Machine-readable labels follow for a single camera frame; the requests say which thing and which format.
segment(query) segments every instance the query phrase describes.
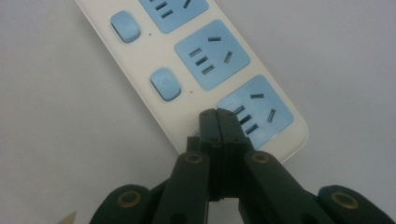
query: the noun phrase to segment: blue button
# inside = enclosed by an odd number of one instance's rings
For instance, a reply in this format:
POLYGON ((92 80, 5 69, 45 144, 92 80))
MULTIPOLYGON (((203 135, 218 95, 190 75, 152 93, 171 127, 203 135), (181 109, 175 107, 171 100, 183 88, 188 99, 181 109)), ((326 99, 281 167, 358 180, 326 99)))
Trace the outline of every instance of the blue button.
POLYGON ((169 69, 157 70, 151 75, 150 80, 165 101, 169 102, 180 95, 180 84, 169 69))
POLYGON ((131 43, 140 36, 140 30, 134 18, 126 11, 114 14, 111 17, 111 24, 125 43, 131 43))

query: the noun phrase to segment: power outlet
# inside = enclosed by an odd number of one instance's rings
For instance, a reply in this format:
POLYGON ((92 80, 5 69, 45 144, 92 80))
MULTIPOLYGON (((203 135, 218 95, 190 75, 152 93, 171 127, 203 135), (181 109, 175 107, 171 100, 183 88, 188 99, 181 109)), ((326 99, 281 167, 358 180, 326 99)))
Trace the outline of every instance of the power outlet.
POLYGON ((274 89, 257 75, 218 102, 218 108, 232 111, 253 146, 258 149, 293 123, 293 115, 274 89))
POLYGON ((200 86, 210 91, 250 63, 222 21, 212 21, 175 45, 200 86))
POLYGON ((165 34, 199 16, 209 8, 206 0, 139 0, 165 34))

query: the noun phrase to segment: white power strip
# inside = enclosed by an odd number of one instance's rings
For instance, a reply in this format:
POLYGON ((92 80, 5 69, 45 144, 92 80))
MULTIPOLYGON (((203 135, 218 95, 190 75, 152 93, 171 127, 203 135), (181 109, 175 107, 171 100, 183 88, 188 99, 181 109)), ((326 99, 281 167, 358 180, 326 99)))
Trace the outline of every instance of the white power strip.
POLYGON ((77 2, 179 153, 216 107, 280 161, 304 145, 303 118, 213 0, 77 2))

